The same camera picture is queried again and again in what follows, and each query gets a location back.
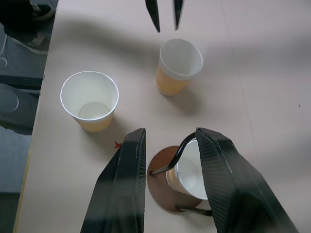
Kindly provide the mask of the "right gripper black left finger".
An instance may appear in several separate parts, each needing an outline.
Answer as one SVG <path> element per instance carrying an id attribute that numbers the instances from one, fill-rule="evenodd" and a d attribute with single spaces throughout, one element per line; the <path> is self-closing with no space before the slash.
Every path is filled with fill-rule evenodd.
<path id="1" fill-rule="evenodd" d="M 98 177 L 83 233 L 142 233 L 146 189 L 146 130 L 127 134 Z"/>

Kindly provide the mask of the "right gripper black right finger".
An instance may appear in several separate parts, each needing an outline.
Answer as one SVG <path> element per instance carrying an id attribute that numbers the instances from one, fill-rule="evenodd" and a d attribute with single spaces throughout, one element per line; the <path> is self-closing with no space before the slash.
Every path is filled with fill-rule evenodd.
<path id="1" fill-rule="evenodd" d="M 219 233 L 296 233 L 263 176 L 223 134 L 196 129 L 204 186 Z"/>

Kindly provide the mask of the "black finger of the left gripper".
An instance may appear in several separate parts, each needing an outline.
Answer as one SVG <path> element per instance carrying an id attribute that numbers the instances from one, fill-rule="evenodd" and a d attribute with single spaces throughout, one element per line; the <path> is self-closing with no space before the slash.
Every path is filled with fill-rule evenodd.
<path id="1" fill-rule="evenodd" d="M 183 9 L 183 0 L 174 0 L 173 1 L 173 9 L 174 9 L 174 28 L 177 31 L 179 28 L 179 22 Z"/>
<path id="2" fill-rule="evenodd" d="M 158 14 L 158 4 L 157 0 L 145 0 L 147 11 L 151 17 L 151 20 L 157 30 L 160 32 L 160 22 L 159 22 L 159 14 Z"/>

